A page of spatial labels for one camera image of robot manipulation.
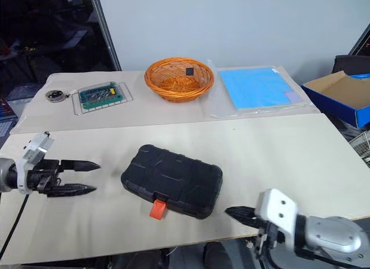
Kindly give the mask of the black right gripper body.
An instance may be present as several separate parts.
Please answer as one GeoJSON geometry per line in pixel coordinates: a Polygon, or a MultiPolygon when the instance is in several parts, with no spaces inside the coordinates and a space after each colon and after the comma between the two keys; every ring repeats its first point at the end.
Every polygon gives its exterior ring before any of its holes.
{"type": "Polygon", "coordinates": [[[256,258],[262,258],[267,250],[273,249],[277,243],[285,243],[284,234],[278,226],[271,222],[265,222],[257,219],[258,234],[254,239],[254,253],[256,258]]]}

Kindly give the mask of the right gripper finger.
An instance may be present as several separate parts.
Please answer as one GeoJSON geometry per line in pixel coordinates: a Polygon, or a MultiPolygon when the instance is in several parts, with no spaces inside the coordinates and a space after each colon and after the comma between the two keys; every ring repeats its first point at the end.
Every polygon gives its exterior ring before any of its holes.
{"type": "Polygon", "coordinates": [[[230,216],[255,216],[254,211],[254,208],[246,206],[229,207],[225,210],[230,216]]]}
{"type": "Polygon", "coordinates": [[[260,221],[256,217],[242,216],[238,214],[230,214],[230,217],[249,227],[260,227],[260,221]]]}

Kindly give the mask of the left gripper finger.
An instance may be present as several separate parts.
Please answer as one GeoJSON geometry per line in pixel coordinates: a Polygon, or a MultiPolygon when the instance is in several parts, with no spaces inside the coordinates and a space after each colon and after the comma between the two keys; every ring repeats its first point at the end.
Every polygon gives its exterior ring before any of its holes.
{"type": "Polygon", "coordinates": [[[97,188],[81,183],[69,183],[62,186],[52,187],[47,191],[47,197],[72,197],[91,193],[97,188]]]}
{"type": "Polygon", "coordinates": [[[72,170],[77,172],[88,172],[100,169],[100,165],[86,160],[61,160],[63,170],[72,170]]]}

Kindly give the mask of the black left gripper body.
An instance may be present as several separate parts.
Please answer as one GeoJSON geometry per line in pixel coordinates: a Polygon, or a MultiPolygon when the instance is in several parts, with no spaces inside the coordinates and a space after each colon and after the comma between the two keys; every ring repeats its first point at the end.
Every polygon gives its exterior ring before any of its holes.
{"type": "Polygon", "coordinates": [[[60,161],[43,159],[27,172],[27,187],[47,196],[62,196],[58,188],[61,180],[60,161]]]}

